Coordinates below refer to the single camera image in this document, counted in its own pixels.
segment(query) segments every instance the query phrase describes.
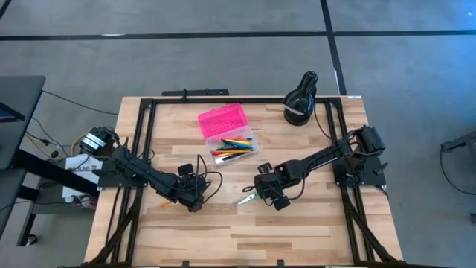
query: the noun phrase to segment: sticker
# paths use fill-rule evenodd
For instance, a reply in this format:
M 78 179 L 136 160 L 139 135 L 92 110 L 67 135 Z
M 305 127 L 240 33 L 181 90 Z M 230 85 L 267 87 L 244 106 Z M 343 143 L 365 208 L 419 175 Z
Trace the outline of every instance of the sticker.
M 99 144 L 97 143 L 94 143 L 92 140 L 90 140 L 89 138 L 84 138 L 83 139 L 83 142 L 91 147 L 93 147 L 94 149 L 97 149 L 99 148 Z
M 86 138 L 89 138 L 90 140 L 94 141 L 95 143 L 99 144 L 101 147 L 104 147 L 104 145 L 106 145 L 106 143 L 101 140 L 100 138 L 96 137 L 95 135 L 92 135 L 91 133 L 88 133 L 88 135 L 86 135 Z

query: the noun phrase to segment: gray concrete floor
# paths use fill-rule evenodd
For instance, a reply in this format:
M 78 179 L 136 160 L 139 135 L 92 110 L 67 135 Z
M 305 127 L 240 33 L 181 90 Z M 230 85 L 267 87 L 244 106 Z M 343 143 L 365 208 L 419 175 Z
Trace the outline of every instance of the gray concrete floor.
M 476 28 L 470 1 L 328 2 L 337 31 Z M 12 0 L 0 35 L 321 31 L 322 17 L 317 0 Z M 405 260 L 473 267 L 476 227 L 469 213 L 476 212 L 476 197 L 444 180 L 439 148 L 476 130 L 476 36 L 341 37 L 337 45 L 347 91 L 363 95 L 370 123 L 387 145 L 390 205 Z M 46 90 L 109 111 L 119 109 L 123 96 L 183 88 L 281 95 L 307 70 L 319 74 L 319 94 L 337 94 L 325 37 L 0 42 L 0 59 L 0 75 L 45 75 Z M 116 120 L 48 95 L 35 117 L 60 143 Z M 35 123 L 29 130 L 42 135 Z M 22 146 L 41 156 L 28 142 Z M 456 185 L 476 192 L 465 150 L 444 161 Z M 16 205 L 0 240 L 2 267 L 82 261 L 92 214 L 39 217 L 33 232 L 41 241 L 17 248 L 26 211 Z

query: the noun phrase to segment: caster wheel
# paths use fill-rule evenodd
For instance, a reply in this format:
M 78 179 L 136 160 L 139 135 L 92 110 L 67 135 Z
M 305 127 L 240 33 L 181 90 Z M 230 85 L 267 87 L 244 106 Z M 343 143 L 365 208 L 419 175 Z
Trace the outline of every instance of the caster wheel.
M 28 235 L 27 246 L 31 246 L 38 242 L 38 238 L 34 234 Z

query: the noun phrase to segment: computer monitor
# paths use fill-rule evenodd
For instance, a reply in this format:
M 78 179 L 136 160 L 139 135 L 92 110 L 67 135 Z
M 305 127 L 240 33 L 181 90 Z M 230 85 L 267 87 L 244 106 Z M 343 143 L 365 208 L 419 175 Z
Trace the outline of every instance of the computer monitor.
M 23 121 L 24 115 L 0 102 L 0 123 Z

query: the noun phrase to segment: wooden tabletop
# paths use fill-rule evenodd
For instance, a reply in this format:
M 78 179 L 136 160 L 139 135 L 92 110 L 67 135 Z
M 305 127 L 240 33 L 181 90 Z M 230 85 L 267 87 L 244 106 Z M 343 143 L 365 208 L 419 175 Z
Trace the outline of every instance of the wooden tabletop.
M 127 97 L 122 101 L 116 126 L 121 141 L 134 136 L 140 99 Z M 367 124 L 361 98 L 342 97 L 342 103 L 349 130 Z M 351 264 L 341 194 L 334 184 L 331 165 L 310 173 L 303 196 L 281 211 L 267 207 L 262 200 L 239 207 L 234 205 L 247 196 L 242 189 L 253 185 L 259 165 L 266 162 L 278 165 L 290 159 L 302 159 L 330 145 L 330 140 L 318 129 L 315 120 L 312 118 L 305 126 L 294 127 L 283 118 L 282 104 L 243 104 L 260 151 L 229 166 L 214 168 L 197 116 L 219 106 L 157 106 L 151 143 L 151 149 L 155 151 L 152 166 L 176 173 L 180 165 L 192 163 L 195 166 L 196 154 L 200 153 L 208 170 L 221 172 L 224 182 L 218 194 L 197 213 L 189 213 L 178 203 L 159 208 L 165 199 L 148 187 L 142 200 L 132 264 L 181 265 L 182 261 L 188 260 L 191 265 L 275 265 L 277 259 L 284 259 L 286 265 Z M 328 131 L 324 105 L 318 104 L 316 109 L 322 127 Z M 144 147 L 146 127 L 147 120 L 144 121 L 139 148 Z M 219 177 L 211 174 L 207 180 L 212 185 L 205 196 L 215 191 Z M 300 190 L 298 185 L 285 192 L 293 197 Z M 116 189 L 107 189 L 100 194 L 85 261 L 91 260 L 105 243 L 115 192 Z M 361 187 L 361 192 L 370 229 L 390 254 L 401 258 L 387 197 L 370 186 Z M 356 233 L 360 256 L 365 259 L 357 227 Z M 126 242 L 127 239 L 123 239 L 120 260 L 125 258 Z

